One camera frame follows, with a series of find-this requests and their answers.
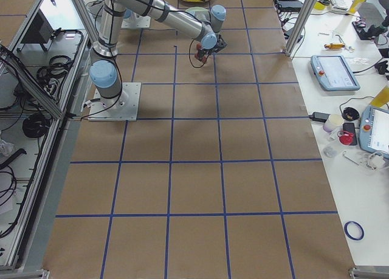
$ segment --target light blue cap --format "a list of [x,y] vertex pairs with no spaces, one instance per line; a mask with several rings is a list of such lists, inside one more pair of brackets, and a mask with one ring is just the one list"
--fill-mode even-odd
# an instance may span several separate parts
[[126,9],[126,12],[124,13],[124,18],[128,19],[132,15],[133,11]]
[[212,49],[218,42],[218,39],[216,37],[216,34],[213,32],[210,32],[206,34],[204,37],[201,39],[201,46],[205,49]]
[[216,19],[219,21],[225,20],[225,14],[227,13],[225,8],[222,5],[216,4],[211,9],[212,14],[215,16]]
[[116,81],[115,66],[106,60],[96,61],[89,70],[89,75],[98,88],[110,88]]

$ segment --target blue ring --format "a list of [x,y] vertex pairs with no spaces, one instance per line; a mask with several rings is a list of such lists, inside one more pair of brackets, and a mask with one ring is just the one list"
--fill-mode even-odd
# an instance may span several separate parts
[[[355,237],[353,237],[352,235],[349,234],[349,232],[348,232],[348,226],[349,226],[350,224],[354,224],[354,225],[358,226],[358,228],[359,228],[359,230],[360,230],[360,232],[361,232],[360,237],[355,238]],[[346,236],[347,236],[349,239],[352,239],[353,241],[360,241],[360,240],[365,236],[365,231],[363,230],[362,226],[361,226],[358,222],[355,222],[355,221],[348,221],[348,222],[346,222],[345,227],[344,227],[344,230],[345,230]]]

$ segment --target tablet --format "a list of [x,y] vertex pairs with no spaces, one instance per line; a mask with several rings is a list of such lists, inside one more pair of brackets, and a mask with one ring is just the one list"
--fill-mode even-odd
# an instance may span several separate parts
[[314,55],[311,66],[318,82],[326,91],[357,91],[360,89],[352,70],[342,55]]
[[360,118],[359,145],[373,153],[383,151],[389,159],[389,111],[368,106]]

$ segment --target white table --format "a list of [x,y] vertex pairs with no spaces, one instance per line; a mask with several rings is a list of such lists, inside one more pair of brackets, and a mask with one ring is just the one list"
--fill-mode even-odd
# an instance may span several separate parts
[[[338,55],[346,57],[353,71],[358,71],[374,64],[380,54],[374,43],[358,39],[350,16],[325,14],[310,16],[306,23],[306,36],[301,48],[293,59],[293,65],[301,87],[308,113],[314,111],[340,114],[339,105],[352,97],[375,96],[387,83],[383,75],[374,69],[359,74],[356,78],[361,86],[359,91],[326,92],[313,74],[310,65],[312,55]],[[335,34],[341,37],[355,51],[323,49],[325,43],[339,42]],[[369,65],[355,62],[355,58],[365,58]],[[362,112],[371,99],[351,100],[346,106],[352,106]],[[328,133],[322,129],[322,123],[312,122],[329,184],[339,212],[342,224],[356,221],[362,225],[365,237],[361,241],[347,238],[356,266],[389,266],[389,170],[370,172],[357,166],[342,155],[331,159],[322,149],[329,141]],[[362,150],[350,146],[347,155],[357,160]]]

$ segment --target screwdriver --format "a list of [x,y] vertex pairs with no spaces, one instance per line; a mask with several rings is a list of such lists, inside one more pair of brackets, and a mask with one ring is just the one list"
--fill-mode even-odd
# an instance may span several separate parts
[[330,44],[324,44],[324,48],[325,49],[341,49],[341,48],[344,48],[346,46],[345,43],[330,43]]

